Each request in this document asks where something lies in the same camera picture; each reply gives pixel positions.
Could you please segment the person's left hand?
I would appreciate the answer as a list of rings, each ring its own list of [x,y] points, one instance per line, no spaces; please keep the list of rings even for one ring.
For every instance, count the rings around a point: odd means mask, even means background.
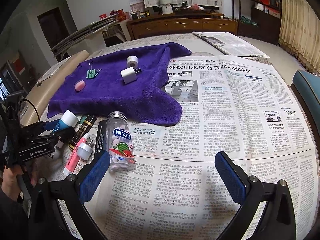
[[[17,176],[22,174],[23,171],[18,165],[11,168],[5,167],[4,169],[1,189],[4,194],[13,201],[17,201],[20,195],[21,189],[17,181]]]

